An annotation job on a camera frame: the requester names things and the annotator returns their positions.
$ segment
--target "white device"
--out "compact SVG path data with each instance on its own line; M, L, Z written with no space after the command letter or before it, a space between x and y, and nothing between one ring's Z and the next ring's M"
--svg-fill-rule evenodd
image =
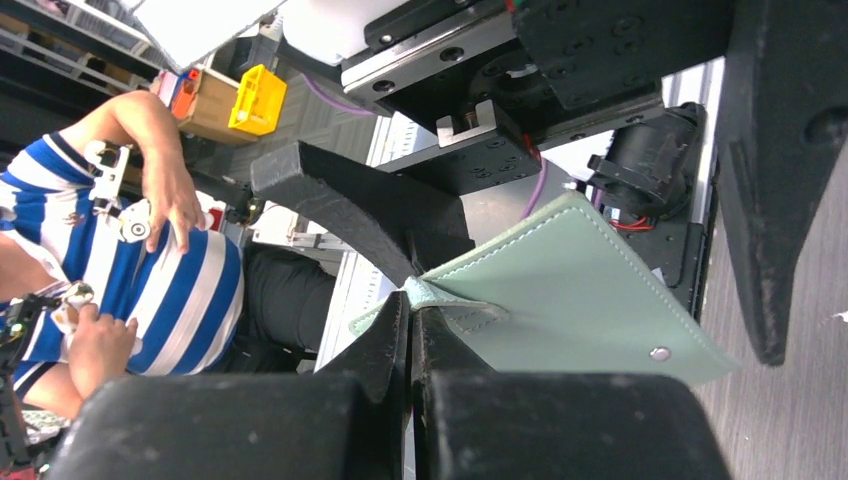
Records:
M76 324L70 321L70 313L69 310L71 308L79 311L83 306L88 305L89 303L94 301L94 290L91 287L83 282L74 282L71 284L70 288L62 294L59 299L62 303L53 311L50 312L50 320L56 324L56 327L60 332L65 334L65 337L68 339L68 344L74 341L74 334L77 331ZM141 339L136 337L135 342L133 342L132 355L137 355L141 352L141 348L143 343Z
M86 145L84 157L101 172L94 179L94 188L88 196L94 200L94 213L104 217L122 241L135 243L150 235L150 202L142 199L125 209L121 208L119 194L130 152L127 146L94 140Z

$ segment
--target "screw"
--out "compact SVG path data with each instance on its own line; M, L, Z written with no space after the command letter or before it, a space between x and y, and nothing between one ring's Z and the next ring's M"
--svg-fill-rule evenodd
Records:
M657 362L664 362L671 358L671 350L667 347L656 347L651 350L651 359Z
M459 47L448 47L442 50L442 53L439 54L439 58L443 62L458 62L462 59L463 55L465 55L465 50Z
M374 82L374 85L371 88L373 88L375 92L389 93L395 89L395 82L391 80L379 80Z

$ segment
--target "yellow plastic basket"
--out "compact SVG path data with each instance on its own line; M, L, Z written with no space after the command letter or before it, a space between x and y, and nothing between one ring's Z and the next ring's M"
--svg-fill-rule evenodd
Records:
M277 128L288 85L269 72L265 65L246 71L239 84L236 106L230 113L230 128L265 135Z

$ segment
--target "orange object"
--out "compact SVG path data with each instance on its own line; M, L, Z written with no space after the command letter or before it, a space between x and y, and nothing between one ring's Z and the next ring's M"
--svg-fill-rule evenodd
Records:
M188 115L188 110L191 108L191 102L197 94L197 78L199 77L197 70L191 70L188 78L182 81L179 91L174 95L174 100L171 102L171 113L182 120Z

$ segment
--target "striped shirt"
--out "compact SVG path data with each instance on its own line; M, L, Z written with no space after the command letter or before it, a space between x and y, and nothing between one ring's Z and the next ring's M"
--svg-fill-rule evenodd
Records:
M102 313L138 320L143 348L130 357L130 372L194 374L214 364L241 313L238 248L218 232L195 229L182 255L170 226L153 254L144 242L119 241L103 218L92 215L94 181L87 167L57 133L27 147L0 174L0 231L54 278L89 284ZM7 307L0 304L0 312ZM0 321L5 325L5 318ZM23 398L57 362L67 362L67 340L42 315L15 373L18 395Z

